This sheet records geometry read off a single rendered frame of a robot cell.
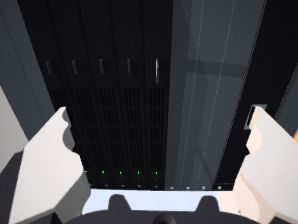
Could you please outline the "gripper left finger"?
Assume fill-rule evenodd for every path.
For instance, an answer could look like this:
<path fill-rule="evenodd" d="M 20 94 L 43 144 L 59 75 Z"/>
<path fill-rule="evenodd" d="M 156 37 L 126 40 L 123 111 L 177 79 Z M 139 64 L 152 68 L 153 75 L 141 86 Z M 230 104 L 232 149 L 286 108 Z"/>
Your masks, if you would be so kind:
<path fill-rule="evenodd" d="M 64 224 L 83 215 L 91 189 L 72 152 L 71 125 L 68 106 L 61 107 L 12 156 L 0 173 L 0 224 Z"/>

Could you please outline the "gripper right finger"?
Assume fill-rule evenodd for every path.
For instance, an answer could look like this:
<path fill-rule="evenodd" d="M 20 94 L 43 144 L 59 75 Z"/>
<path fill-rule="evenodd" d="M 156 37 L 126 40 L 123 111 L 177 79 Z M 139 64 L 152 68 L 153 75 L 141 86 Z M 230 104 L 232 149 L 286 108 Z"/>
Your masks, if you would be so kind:
<path fill-rule="evenodd" d="M 298 143 L 259 106 L 247 126 L 250 154 L 232 192 L 237 213 L 261 224 L 298 224 Z"/>

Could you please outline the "black server rack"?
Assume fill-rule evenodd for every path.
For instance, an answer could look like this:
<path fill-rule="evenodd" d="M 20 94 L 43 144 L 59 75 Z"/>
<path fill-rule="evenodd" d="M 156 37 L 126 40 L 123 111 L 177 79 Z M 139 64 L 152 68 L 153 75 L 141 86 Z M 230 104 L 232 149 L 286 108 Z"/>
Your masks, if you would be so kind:
<path fill-rule="evenodd" d="M 298 130 L 298 0 L 0 0 L 0 86 L 90 188 L 233 191 L 252 106 Z"/>

